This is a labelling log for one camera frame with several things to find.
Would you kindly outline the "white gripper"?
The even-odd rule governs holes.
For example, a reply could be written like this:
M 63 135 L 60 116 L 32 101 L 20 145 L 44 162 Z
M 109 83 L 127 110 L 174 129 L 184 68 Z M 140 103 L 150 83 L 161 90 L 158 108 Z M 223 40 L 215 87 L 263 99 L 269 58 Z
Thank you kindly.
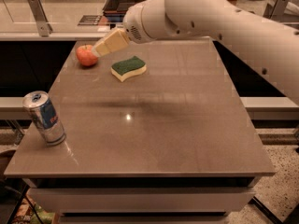
M 153 41 L 155 20 L 154 10 L 150 5 L 151 2 L 142 2 L 129 7 L 122 21 L 125 30 L 122 28 L 112 29 L 95 43 L 92 53 L 97 57 L 103 57 L 125 49 L 129 45 L 130 39 L 136 43 Z

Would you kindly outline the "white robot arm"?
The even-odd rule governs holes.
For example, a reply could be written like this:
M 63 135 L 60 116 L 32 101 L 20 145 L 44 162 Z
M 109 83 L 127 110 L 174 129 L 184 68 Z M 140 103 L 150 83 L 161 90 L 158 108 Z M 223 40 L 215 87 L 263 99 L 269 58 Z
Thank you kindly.
M 129 43 L 209 36 L 299 104 L 299 34 L 227 0 L 146 0 L 129 7 L 121 28 L 93 46 L 97 57 Z

